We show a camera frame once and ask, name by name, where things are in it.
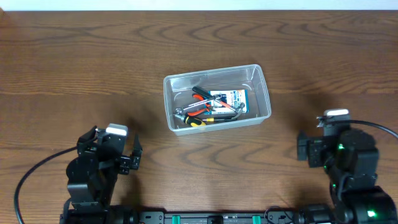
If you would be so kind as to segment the small black yellow screwdriver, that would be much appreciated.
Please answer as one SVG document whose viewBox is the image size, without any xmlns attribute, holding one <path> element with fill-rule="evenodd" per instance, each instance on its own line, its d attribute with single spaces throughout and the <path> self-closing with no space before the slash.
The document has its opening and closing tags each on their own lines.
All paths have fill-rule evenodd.
<svg viewBox="0 0 398 224">
<path fill-rule="evenodd" d="M 215 118 L 204 118 L 204 119 L 202 119 L 202 121 L 211 122 L 211 123 L 219 123 L 219 122 L 236 121 L 236 118 L 233 118 L 233 117 L 215 117 Z"/>
</svg>

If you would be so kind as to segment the silver ratchet wrench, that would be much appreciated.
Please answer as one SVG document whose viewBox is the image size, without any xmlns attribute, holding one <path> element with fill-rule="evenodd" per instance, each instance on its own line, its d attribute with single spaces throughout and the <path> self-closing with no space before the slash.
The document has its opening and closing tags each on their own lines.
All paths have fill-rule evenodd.
<svg viewBox="0 0 398 224">
<path fill-rule="evenodd" d="M 196 103 L 192 103 L 192 104 L 189 104 L 189 105 L 186 105 L 186 106 L 183 106 L 183 107 L 180 107 L 180 108 L 176 108 L 175 109 L 175 112 L 176 113 L 179 113 L 179 114 L 182 114 L 183 112 L 187 112 L 188 110 L 190 110 L 190 109 L 192 109 L 192 108 L 196 108 L 196 107 L 198 107 L 198 106 L 200 106 L 200 105 L 205 105 L 205 103 L 210 103 L 211 101 L 214 101 L 214 99 L 208 99 L 208 98 L 206 98 L 205 100 L 203 100 L 203 101 L 200 101 L 199 100 L 199 102 L 196 102 Z"/>
</svg>

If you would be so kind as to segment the red handled pliers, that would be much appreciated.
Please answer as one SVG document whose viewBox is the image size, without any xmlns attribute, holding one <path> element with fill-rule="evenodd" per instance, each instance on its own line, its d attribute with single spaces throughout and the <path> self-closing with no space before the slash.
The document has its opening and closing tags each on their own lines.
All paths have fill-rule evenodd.
<svg viewBox="0 0 398 224">
<path fill-rule="evenodd" d="M 192 95 L 193 98 L 196 98 L 200 101 L 205 100 L 206 98 L 204 98 L 203 96 L 199 95 L 199 94 L 193 94 Z M 196 111 L 192 111 L 192 112 L 187 112 L 186 115 L 187 116 L 192 116 L 192 117 L 196 117 L 198 115 L 201 115 L 203 113 L 206 112 L 211 112 L 213 111 L 213 106 L 210 103 L 205 103 L 203 109 L 197 109 Z"/>
</svg>

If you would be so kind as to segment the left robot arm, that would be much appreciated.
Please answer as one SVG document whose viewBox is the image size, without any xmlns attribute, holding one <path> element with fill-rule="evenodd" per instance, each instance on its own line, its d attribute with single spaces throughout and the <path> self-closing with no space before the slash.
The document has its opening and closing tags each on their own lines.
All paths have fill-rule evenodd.
<svg viewBox="0 0 398 224">
<path fill-rule="evenodd" d="M 78 157 L 66 169 L 67 190 L 60 223 L 139 223 L 138 213 L 123 205 L 111 205 L 118 175 L 137 170 L 142 146 L 136 136 L 131 155 L 123 154 L 128 127 L 109 124 L 94 126 L 77 141 Z"/>
</svg>

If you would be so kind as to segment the clear plastic container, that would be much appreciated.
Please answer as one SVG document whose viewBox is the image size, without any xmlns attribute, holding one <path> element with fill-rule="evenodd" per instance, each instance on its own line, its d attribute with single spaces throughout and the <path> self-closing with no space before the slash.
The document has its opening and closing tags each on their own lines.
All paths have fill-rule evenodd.
<svg viewBox="0 0 398 224">
<path fill-rule="evenodd" d="M 169 129 L 178 136 L 260 124 L 272 113 L 257 64 L 169 75 L 164 103 Z"/>
</svg>

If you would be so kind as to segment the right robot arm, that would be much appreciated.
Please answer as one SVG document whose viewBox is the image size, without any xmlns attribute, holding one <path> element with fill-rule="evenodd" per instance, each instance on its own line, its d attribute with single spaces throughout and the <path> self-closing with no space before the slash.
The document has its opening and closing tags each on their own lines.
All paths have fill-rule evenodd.
<svg viewBox="0 0 398 224">
<path fill-rule="evenodd" d="M 329 177 L 333 206 L 309 205 L 294 223 L 397 223 L 393 199 L 376 184 L 379 150 L 368 133 L 352 128 L 349 115 L 320 116 L 323 135 L 297 136 L 297 159 L 322 167 Z"/>
</svg>

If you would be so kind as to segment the stubby yellow black screwdriver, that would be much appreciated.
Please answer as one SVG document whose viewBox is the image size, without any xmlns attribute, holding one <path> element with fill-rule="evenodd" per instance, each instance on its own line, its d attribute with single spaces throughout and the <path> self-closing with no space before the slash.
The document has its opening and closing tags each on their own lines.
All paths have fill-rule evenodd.
<svg viewBox="0 0 398 224">
<path fill-rule="evenodd" d="M 194 118 L 191 116 L 187 116 L 187 115 L 181 115 L 178 113 L 174 114 L 174 117 L 179 119 L 181 122 L 185 123 L 185 124 L 189 124 L 192 127 L 199 127 L 199 126 L 205 126 L 205 122 L 198 119 L 198 118 Z"/>
</svg>

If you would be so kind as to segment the blue white screw box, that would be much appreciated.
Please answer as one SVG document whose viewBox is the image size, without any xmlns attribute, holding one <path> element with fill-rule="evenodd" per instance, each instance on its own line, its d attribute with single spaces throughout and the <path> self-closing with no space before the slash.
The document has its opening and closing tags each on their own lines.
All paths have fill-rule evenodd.
<svg viewBox="0 0 398 224">
<path fill-rule="evenodd" d="M 211 95 L 221 95 L 221 101 L 227 103 L 235 108 L 238 108 L 241 103 L 244 103 L 243 113 L 249 112 L 249 103 L 247 90 L 211 90 Z M 206 114 L 234 114 L 231 109 L 223 106 L 220 103 L 211 101 L 210 105 L 213 107 L 213 111 L 206 112 Z"/>
</svg>

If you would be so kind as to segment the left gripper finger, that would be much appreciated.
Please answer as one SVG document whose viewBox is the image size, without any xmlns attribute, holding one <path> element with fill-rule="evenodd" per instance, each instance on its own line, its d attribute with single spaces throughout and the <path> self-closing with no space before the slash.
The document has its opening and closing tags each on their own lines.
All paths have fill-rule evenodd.
<svg viewBox="0 0 398 224">
<path fill-rule="evenodd" d="M 132 157 L 141 157 L 141 155 L 142 155 L 142 146 L 139 142 L 139 135 L 135 134 L 131 156 Z"/>
<path fill-rule="evenodd" d="M 77 140 L 77 146 L 89 142 L 96 137 L 97 126 L 93 126 L 87 133 L 80 136 Z"/>
</svg>

